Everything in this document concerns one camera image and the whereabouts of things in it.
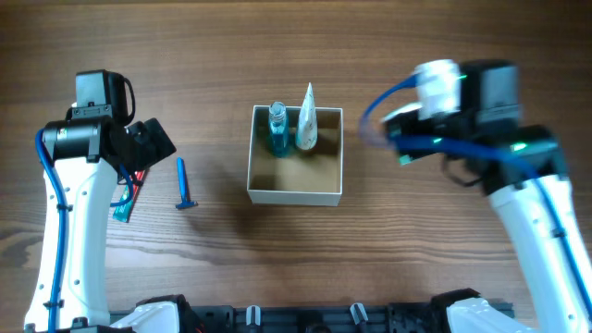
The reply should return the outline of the green soap bar pack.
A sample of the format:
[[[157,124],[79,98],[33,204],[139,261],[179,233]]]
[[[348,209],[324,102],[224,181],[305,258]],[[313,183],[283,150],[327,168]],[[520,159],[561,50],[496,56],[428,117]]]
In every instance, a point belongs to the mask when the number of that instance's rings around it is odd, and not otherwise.
[[[401,166],[405,166],[405,165],[409,165],[411,164],[413,161],[415,160],[414,157],[410,156],[410,155],[401,155],[399,157],[399,163]]]

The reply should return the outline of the blue mouthwash bottle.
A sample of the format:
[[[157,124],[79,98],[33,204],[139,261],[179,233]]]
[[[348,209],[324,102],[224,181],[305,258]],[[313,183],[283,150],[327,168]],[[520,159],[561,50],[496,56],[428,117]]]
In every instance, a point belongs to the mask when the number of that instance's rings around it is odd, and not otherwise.
[[[289,151],[290,127],[287,107],[279,101],[268,109],[270,149],[276,157],[284,157]]]

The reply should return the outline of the white lotion tube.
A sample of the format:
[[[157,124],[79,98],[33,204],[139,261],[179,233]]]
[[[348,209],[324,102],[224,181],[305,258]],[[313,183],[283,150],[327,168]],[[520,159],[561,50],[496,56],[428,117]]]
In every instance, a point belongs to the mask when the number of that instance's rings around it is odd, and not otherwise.
[[[312,83],[309,83],[298,117],[296,146],[302,151],[312,150],[316,145],[317,135],[315,96]]]

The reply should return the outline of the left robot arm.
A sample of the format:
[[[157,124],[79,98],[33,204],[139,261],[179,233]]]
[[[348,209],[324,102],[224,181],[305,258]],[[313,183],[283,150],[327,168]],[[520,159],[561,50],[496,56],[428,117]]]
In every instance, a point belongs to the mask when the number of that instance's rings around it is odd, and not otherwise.
[[[108,326],[105,245],[108,214],[123,204],[120,181],[171,156],[176,147],[157,119],[134,119],[130,80],[105,69],[75,78],[76,102],[35,136],[43,166],[46,219],[39,275],[24,318],[27,332]]]

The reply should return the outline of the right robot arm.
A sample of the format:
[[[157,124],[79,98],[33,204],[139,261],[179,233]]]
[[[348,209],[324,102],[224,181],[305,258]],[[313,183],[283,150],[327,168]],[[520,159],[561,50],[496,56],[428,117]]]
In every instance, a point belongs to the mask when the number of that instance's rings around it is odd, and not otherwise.
[[[591,261],[559,141],[522,122],[519,70],[502,59],[434,60],[403,81],[418,99],[383,119],[402,164],[461,160],[501,220],[543,332],[591,328]]]

